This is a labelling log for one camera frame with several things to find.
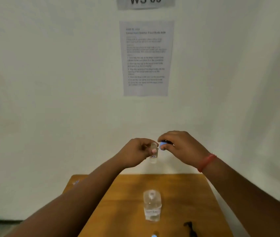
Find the printed instructions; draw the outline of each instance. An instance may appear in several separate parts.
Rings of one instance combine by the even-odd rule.
[[[125,96],[167,96],[173,21],[120,22]]]

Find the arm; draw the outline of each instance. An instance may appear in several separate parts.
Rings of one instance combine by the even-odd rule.
[[[162,145],[182,162],[198,167],[210,152],[184,131],[170,131],[158,141],[170,140],[174,145]],[[280,202],[249,182],[219,158],[203,170],[251,237],[280,236]]]
[[[132,139],[86,179],[23,221],[7,237],[78,236],[117,175],[152,155],[150,139]]]

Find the bottle label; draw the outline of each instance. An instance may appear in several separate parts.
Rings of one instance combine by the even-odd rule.
[[[151,216],[156,216],[161,214],[161,208],[153,209],[153,210],[146,210],[144,209],[144,214],[146,219],[150,219]]]

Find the ws 03 sign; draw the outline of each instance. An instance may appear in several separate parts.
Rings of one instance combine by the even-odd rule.
[[[116,0],[119,10],[173,7],[175,0]]]

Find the person's left hand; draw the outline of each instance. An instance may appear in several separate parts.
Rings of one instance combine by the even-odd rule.
[[[115,157],[120,160],[123,168],[135,167],[152,155],[151,143],[153,142],[155,141],[146,138],[131,139]]]

